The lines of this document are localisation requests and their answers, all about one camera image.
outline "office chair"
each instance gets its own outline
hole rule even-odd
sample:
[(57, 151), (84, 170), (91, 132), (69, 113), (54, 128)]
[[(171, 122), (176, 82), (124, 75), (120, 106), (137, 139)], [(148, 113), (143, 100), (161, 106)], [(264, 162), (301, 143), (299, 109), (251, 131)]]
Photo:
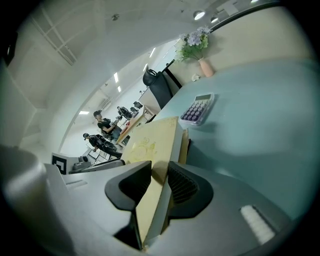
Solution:
[(147, 67), (142, 81), (150, 88), (160, 109), (163, 109), (173, 97), (164, 74), (162, 72), (156, 73), (154, 70), (148, 69)]

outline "wall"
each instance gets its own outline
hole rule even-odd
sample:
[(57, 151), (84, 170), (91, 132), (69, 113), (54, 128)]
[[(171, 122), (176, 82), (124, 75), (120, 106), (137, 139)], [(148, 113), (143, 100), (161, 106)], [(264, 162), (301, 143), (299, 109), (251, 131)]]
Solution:
[[(216, 71), (241, 64), (282, 58), (314, 58), (303, 31), (284, 7), (273, 7), (243, 16), (209, 36), (204, 56)], [(195, 60), (175, 62), (170, 71), (181, 84), (193, 74), (203, 76)]]
[(70, 157), (79, 157), (82, 156), (88, 149), (86, 144), (88, 140), (84, 140), (83, 134), (88, 133), (100, 134), (100, 129), (96, 124), (85, 124), (85, 125), (73, 125), (69, 130), (60, 153), (68, 155)]
[(0, 144), (19, 146), (36, 109), (16, 86), (2, 61), (0, 74)]
[(51, 164), (51, 152), (49, 152), (43, 145), (36, 143), (22, 147), (22, 149), (37, 156), (40, 162), (44, 164)]
[(145, 91), (147, 87), (141, 81), (137, 82), (135, 85), (130, 87), (125, 93), (109, 105), (109, 107), (103, 111), (101, 114), (105, 118), (109, 118), (111, 121), (114, 121), (118, 114), (117, 107), (125, 107), (130, 111), (130, 108), (134, 106), (134, 102), (138, 101), (141, 94), (139, 91)]
[[(41, 142), (50, 151), (59, 152), (76, 114), (106, 80), (146, 49), (196, 27), (194, 22), (142, 18), (131, 26), (117, 27), (104, 39), (92, 42), (53, 84), (48, 109), (40, 124)], [(146, 31), (153, 33), (146, 36)]]

